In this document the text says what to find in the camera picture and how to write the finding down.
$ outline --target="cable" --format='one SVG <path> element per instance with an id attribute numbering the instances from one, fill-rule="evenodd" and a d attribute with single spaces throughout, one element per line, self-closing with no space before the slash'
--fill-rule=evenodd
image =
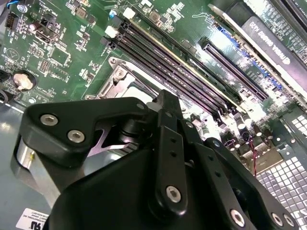
<path id="1" fill-rule="evenodd" d="M 10 7 L 10 5 L 12 5 L 12 4 L 16 4 L 16 3 L 18 3 L 19 1 L 18 0 L 15 0 L 15 1 L 11 1 L 11 2 L 9 2 L 8 4 L 6 4 L 6 7 L 9 9 Z"/>
<path id="2" fill-rule="evenodd" d="M 257 159 L 257 155 L 258 155 L 258 153 L 257 153 L 257 150 L 255 149 L 255 146 L 254 146 L 254 144 L 253 144 L 253 141 L 251 141 L 250 142 L 250 147 L 251 147 L 251 149 L 252 149 L 252 151 L 253 151 L 253 161 L 254 161 L 254 176 L 256 176 L 257 175 L 257 169 L 256 169 L 256 159 Z"/>

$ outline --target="surface-mount component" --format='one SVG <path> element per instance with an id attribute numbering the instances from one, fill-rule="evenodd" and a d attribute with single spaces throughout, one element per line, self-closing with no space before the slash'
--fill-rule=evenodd
<path id="1" fill-rule="evenodd" d="M 149 19 L 151 19 L 154 23 L 157 23 L 160 20 L 160 15 L 156 11 L 152 11 L 149 14 Z"/>
<path id="2" fill-rule="evenodd" d="M 79 8 L 77 9 L 77 11 L 76 11 L 76 15 L 77 15 L 78 17 L 82 18 L 82 19 L 85 19 L 87 13 L 86 13 L 86 10 L 85 10 L 84 8 L 79 7 Z"/>

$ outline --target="capacitor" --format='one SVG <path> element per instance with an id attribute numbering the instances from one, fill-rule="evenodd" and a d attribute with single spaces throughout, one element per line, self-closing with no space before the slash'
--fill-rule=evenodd
<path id="1" fill-rule="evenodd" d="M 261 137 L 262 136 L 262 132 L 261 132 L 261 130 L 260 130 L 258 125 L 254 125 L 253 129 L 254 129 L 254 132 L 256 133 L 257 137 Z"/>
<path id="2" fill-rule="evenodd" d="M 247 128 L 244 128 L 242 130 L 240 130 L 240 135 L 241 135 L 241 138 L 245 141 L 245 142 L 249 142 L 250 141 L 250 133 L 248 131 Z"/>
<path id="3" fill-rule="evenodd" d="M 230 151 L 235 151 L 235 150 L 236 150 L 235 145 L 234 145 L 233 143 L 230 144 L 230 145 L 228 146 L 228 148 L 229 148 Z"/>
<path id="4" fill-rule="evenodd" d="M 204 138 L 211 137 L 209 129 L 207 129 L 207 128 L 203 129 L 203 137 Z"/>
<path id="5" fill-rule="evenodd" d="M 29 73 L 26 70 L 19 70 L 14 73 L 13 75 L 13 81 L 20 91 L 28 91 L 33 89 L 36 84 L 37 80 L 33 76 L 33 74 Z"/>
<path id="6" fill-rule="evenodd" d="M 241 117 L 236 119 L 236 126 L 238 127 L 238 129 L 244 129 L 246 127 L 243 119 Z"/>
<path id="7" fill-rule="evenodd" d="M 251 118 L 250 118 L 250 116 L 249 116 L 248 114 L 244 114 L 244 115 L 242 116 L 242 118 L 243 118 L 243 120 L 244 120 L 244 122 L 245 122 L 245 124 L 246 124 L 247 126 L 249 126 L 249 125 L 251 124 Z"/>
<path id="8" fill-rule="evenodd" d="M 41 27 L 42 27 L 41 23 L 39 23 L 39 21 L 36 21 L 36 22 L 33 22 L 32 24 L 29 25 L 29 30 L 35 31 L 35 30 L 38 30 Z"/>
<path id="9" fill-rule="evenodd" d="M 109 16 L 110 18 L 114 18 L 117 14 L 118 14 L 118 9 L 114 8 L 114 9 L 111 9 Z"/>
<path id="10" fill-rule="evenodd" d="M 264 130 L 264 135 L 266 136 L 267 139 L 272 140 L 273 139 L 273 134 L 269 129 Z"/>
<path id="11" fill-rule="evenodd" d="M 234 146 L 236 149 L 240 148 L 240 144 L 239 144 L 239 141 L 238 141 L 238 138 L 236 138 L 235 136 L 233 137 L 233 140 L 234 140 Z"/>

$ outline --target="black plastic bracket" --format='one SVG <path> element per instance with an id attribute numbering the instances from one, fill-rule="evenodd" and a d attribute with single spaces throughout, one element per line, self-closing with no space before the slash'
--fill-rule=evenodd
<path id="1" fill-rule="evenodd" d="M 113 127 L 123 119 L 142 120 L 147 113 L 148 107 L 136 98 L 38 104 L 24 112 L 20 134 L 28 147 L 57 164 L 77 167 L 95 145 L 94 132 L 99 121 L 103 121 L 102 127 Z M 40 120 L 42 115 L 54 115 L 59 122 L 46 126 Z M 81 131 L 85 140 L 70 141 L 67 135 L 71 130 Z"/>

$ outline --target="black connector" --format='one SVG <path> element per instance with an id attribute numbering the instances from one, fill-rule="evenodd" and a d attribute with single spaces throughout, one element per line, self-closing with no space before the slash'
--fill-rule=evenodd
<path id="1" fill-rule="evenodd" d="M 10 74 L 0 69 L 0 83 L 4 83 L 10 78 Z"/>
<path id="2" fill-rule="evenodd" d="M 14 31 L 17 28 L 18 21 L 19 21 L 19 17 L 13 12 L 10 12 L 6 20 L 6 23 L 5 23 L 5 27 Z"/>

